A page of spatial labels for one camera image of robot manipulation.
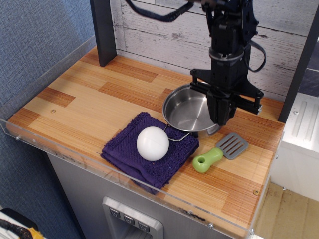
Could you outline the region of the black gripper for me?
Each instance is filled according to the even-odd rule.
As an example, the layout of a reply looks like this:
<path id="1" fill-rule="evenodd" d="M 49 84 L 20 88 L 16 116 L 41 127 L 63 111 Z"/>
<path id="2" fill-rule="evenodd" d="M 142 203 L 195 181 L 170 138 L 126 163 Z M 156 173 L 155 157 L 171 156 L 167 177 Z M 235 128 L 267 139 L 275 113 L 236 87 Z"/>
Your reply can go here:
<path id="1" fill-rule="evenodd" d="M 225 126 L 240 108 L 259 114 L 264 94 L 248 80 L 250 49 L 240 49 L 234 54 L 209 50 L 209 70 L 192 69 L 191 87 L 207 97 L 212 122 Z"/>

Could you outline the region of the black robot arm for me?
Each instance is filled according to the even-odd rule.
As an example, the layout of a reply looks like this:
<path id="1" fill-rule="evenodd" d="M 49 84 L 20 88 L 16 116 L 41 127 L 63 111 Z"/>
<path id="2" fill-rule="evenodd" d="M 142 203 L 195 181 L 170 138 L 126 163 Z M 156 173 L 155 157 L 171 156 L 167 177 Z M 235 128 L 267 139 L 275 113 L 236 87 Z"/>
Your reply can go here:
<path id="1" fill-rule="evenodd" d="M 202 0 L 211 47 L 209 70 L 192 69 L 191 88 L 206 95 L 210 119 L 224 126 L 241 108 L 261 111 L 264 94 L 248 80 L 251 48 L 265 50 L 252 41 L 258 21 L 250 0 Z"/>

